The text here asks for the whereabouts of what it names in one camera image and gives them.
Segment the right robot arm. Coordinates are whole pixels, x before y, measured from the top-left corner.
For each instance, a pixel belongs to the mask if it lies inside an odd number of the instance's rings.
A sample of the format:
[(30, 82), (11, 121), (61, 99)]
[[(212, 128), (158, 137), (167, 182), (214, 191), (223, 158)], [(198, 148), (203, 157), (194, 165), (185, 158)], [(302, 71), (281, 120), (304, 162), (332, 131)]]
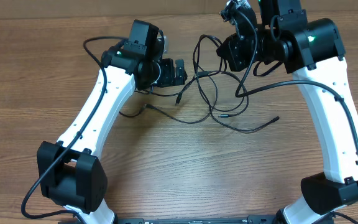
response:
[(331, 223), (358, 202), (358, 114), (347, 78), (345, 48), (335, 23), (309, 21), (299, 1), (228, 1), (220, 15), (236, 31), (218, 48), (233, 72), (261, 63), (284, 65), (308, 106), (323, 155), (323, 171), (302, 179), (300, 198), (269, 215), (270, 223)]

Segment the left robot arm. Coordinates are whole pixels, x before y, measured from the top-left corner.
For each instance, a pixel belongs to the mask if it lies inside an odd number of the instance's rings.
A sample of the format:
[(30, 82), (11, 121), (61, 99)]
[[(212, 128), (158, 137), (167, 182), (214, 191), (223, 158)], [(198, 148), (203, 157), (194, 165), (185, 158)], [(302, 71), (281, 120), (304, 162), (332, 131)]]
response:
[(164, 59), (165, 36), (157, 26), (135, 20), (128, 38), (91, 54), (99, 67), (96, 84), (69, 128), (55, 143), (44, 141), (37, 151), (44, 197), (72, 214), (78, 223), (116, 223), (105, 194), (108, 178), (101, 164), (104, 143), (121, 108), (135, 91), (184, 85), (183, 60)]

